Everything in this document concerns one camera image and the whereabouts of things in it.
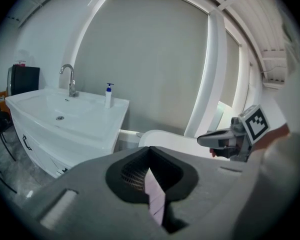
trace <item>toilet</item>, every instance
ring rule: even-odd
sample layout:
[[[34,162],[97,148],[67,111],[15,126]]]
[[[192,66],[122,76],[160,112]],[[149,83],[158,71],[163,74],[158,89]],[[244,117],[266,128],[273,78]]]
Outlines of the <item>toilet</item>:
[[[139,147],[163,147],[208,159],[229,160],[225,157],[212,157],[208,147],[200,146],[196,138],[189,138],[163,130],[150,130],[142,135]]]

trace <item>black appliance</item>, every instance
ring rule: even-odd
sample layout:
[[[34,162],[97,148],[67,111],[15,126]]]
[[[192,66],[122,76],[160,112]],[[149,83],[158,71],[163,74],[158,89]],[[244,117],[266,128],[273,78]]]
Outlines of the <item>black appliance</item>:
[[[8,96],[39,89],[39,67],[13,65],[8,70]]]

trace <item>white sink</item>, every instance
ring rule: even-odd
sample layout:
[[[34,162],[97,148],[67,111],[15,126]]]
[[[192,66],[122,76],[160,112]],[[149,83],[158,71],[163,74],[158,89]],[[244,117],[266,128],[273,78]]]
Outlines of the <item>white sink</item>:
[[[31,151],[27,142],[32,142],[68,168],[114,152],[129,101],[112,98],[110,109],[104,103],[105,96],[79,92],[69,97],[64,89],[41,89],[6,98],[27,153]]]

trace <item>black opening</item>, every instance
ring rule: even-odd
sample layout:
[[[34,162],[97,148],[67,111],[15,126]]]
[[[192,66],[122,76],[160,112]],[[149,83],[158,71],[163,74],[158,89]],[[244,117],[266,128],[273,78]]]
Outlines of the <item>black opening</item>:
[[[106,172],[106,183],[125,202],[149,204],[149,196],[145,193],[145,177],[149,168],[165,192],[162,227],[168,233],[174,233],[187,224],[174,217],[170,204],[187,198],[199,180],[191,165],[156,147],[145,147],[112,164]]]

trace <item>cable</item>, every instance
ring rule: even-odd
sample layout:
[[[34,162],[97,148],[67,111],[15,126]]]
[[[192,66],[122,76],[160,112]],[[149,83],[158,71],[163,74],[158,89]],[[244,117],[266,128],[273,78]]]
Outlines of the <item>cable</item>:
[[[275,66],[274,68],[272,68],[272,69],[270,69],[270,70],[268,70],[268,71],[260,71],[260,72],[261,72],[261,74],[262,74],[262,73],[269,73],[269,72],[271,72],[272,70],[274,70],[274,69],[276,69],[276,68],[286,69],[287,67],[286,67],[286,66]]]

